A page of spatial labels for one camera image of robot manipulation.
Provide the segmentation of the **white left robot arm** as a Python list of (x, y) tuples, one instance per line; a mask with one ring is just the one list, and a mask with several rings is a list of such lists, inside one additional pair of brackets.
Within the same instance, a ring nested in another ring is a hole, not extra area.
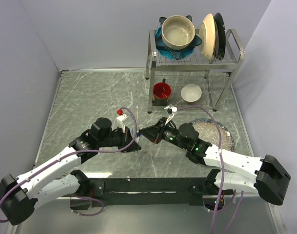
[(93, 198), (90, 179), (80, 170), (73, 170), (106, 147), (115, 152), (134, 152), (141, 149), (136, 143), (137, 131), (125, 126), (127, 115), (116, 118), (118, 127), (112, 129), (107, 118), (98, 118), (91, 128), (75, 138), (59, 154), (18, 177), (5, 176), (0, 182), (0, 223), (18, 225), (35, 209), (64, 195), (105, 205)]

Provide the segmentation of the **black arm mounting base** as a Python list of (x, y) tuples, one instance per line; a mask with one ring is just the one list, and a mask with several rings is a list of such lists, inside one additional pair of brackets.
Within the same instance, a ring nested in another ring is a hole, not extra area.
[(113, 205), (203, 205), (204, 196), (217, 197), (213, 179), (186, 178), (92, 178), (74, 192)]

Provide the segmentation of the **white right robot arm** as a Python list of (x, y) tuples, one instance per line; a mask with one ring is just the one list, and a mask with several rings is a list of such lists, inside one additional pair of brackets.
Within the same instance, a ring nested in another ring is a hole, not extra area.
[(245, 156), (219, 149), (201, 140), (191, 123), (184, 123), (176, 129), (166, 121), (162, 117), (155, 125), (140, 129), (139, 133), (152, 143), (165, 140), (186, 150), (186, 157), (196, 164), (225, 170), (206, 181), (209, 193), (217, 194), (222, 188), (244, 191), (258, 194), (271, 204), (283, 204), (291, 176), (274, 156)]

